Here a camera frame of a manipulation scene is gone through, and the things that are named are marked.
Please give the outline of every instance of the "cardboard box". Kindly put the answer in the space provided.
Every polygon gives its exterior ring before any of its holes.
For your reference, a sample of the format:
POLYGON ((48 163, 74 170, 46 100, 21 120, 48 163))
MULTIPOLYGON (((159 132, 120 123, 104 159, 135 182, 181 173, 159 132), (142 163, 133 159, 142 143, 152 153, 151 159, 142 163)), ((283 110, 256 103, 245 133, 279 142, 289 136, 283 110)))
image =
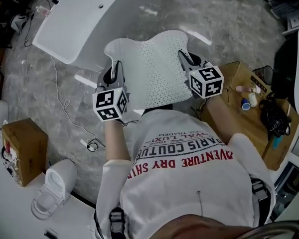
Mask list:
POLYGON ((12 176, 22 187, 45 170, 48 136, 31 119, 4 125, 2 139, 12 176))
MULTIPOLYGON (((256 147, 267 167, 276 171, 283 161, 295 135, 299 122, 298 114, 291 107, 289 116, 292 119, 291 133, 289 136, 284 135, 278 148, 273 149, 273 137, 268 140, 267 129, 260 120, 261 111, 258 105, 254 108, 250 108, 248 111, 243 111, 241 108, 241 101, 243 98, 248 99, 249 93, 238 93, 235 91, 237 86, 255 88, 257 85, 261 89, 260 94, 256 94, 257 102, 259 103, 271 92, 270 86, 266 85, 241 62, 220 66, 219 69, 224 76, 224 87, 221 95, 222 99, 226 102, 232 114, 235 116, 236 121, 240 124, 244 134, 256 147)), ((281 105, 283 110, 287 113, 289 107, 288 101, 280 100, 277 103, 281 105)), ((201 118, 218 134, 215 123, 207 109, 203 110, 201 118)))

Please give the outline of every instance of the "white t-shirt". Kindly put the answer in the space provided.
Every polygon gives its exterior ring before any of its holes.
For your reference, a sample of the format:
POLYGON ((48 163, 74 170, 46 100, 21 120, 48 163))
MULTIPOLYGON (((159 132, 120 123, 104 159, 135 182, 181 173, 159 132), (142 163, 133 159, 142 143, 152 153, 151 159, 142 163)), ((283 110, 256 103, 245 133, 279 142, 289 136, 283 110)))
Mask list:
MULTIPOLYGON (((110 160, 103 168, 97 217, 110 238, 109 213, 121 204, 129 236, 148 239, 169 221, 203 215, 225 225, 257 225, 251 178, 275 195, 260 155, 243 134, 225 145, 209 127, 170 110, 145 114, 135 132, 132 161, 110 160)), ((271 209, 275 198, 271 198, 271 209)))

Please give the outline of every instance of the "white perforated board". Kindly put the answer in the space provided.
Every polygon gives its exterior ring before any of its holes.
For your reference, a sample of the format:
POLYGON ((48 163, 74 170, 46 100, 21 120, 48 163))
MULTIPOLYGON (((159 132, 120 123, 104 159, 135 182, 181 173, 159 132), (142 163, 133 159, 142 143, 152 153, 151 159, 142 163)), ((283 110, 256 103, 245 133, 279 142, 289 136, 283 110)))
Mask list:
POLYGON ((189 57, 188 38, 181 31, 162 32, 144 42, 116 39, 105 47, 112 65, 121 61, 132 109, 147 109, 189 99, 191 90, 178 59, 189 57))

